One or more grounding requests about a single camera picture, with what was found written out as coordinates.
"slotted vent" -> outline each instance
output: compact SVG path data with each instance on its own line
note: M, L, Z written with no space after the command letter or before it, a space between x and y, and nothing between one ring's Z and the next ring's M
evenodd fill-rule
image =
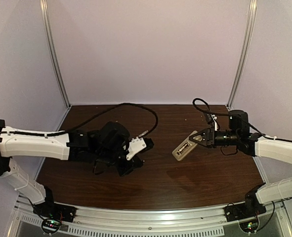
M218 237L224 236L223 227L210 228L205 230L197 230L182 233L171 233L169 235L158 234L135 234L96 231L88 228L69 226L68 233L79 237Z
M27 214L22 214L21 220L35 226L39 226L42 223L42 221L38 217L30 216Z

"wooden table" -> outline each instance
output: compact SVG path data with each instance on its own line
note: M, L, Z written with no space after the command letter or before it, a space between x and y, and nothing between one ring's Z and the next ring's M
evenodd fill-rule
M62 129L71 128L109 106L73 106ZM151 105L159 116L157 129L149 135L155 146L140 154L142 168L119 177L114 167L101 175L92 173L93 164L47 158L38 182L49 186L58 202L114 209L180 209L243 201L244 195L262 179L252 157L238 153L223 156L220 149L197 146L183 161L171 154L193 130L207 127L204 116L188 105ZM225 106L211 106L226 113ZM135 107L120 107L83 127L100 129L118 121L132 136L150 129L153 115ZM220 117L222 129L228 118Z

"vertical metal post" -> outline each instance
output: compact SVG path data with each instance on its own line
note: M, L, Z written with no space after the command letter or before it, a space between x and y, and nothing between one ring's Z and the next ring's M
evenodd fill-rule
M257 9L257 0L250 0L245 39L244 39L243 48L241 51L240 60L239 60L239 64L238 64L238 68L237 68L237 72L235 76L235 81L234 81L233 88L231 90L230 97L227 104L227 107L229 109L231 109L232 107L232 104L235 99L235 95L237 93L237 89L239 86L239 82L240 82L240 79L245 67L245 63L246 63L246 59L248 55L248 49L251 42L253 28L254 28L256 9Z
M51 27L50 27L50 20L49 20L49 13L48 13L48 7L47 7L47 0L41 0L41 9L42 9L42 19L43 19L43 23L45 26L46 38L47 38L47 42L48 42L48 48L49 48L49 53L50 53L50 57L51 57L53 70L54 70L55 75L56 75L59 90L60 90L63 102L65 104L65 107L69 108L70 103L69 103L69 99L67 96L66 88L63 84L63 80L61 77L61 72L60 72L58 59L57 59L57 55L56 55L56 50L55 50L54 43L53 43L52 32L51 32Z

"white wall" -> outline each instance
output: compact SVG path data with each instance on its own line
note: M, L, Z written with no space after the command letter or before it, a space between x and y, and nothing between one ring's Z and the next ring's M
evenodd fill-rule
M31 130L53 130L65 113L54 76L39 0L0 0L0 119ZM16 158L32 177L39 158ZM0 180L0 237L17 193Z
M264 133L292 139L292 0L259 0L254 33L234 109ZM292 165L261 159L270 182L292 176ZM287 202L292 220L292 200Z
M226 104L249 0L51 0L71 104Z

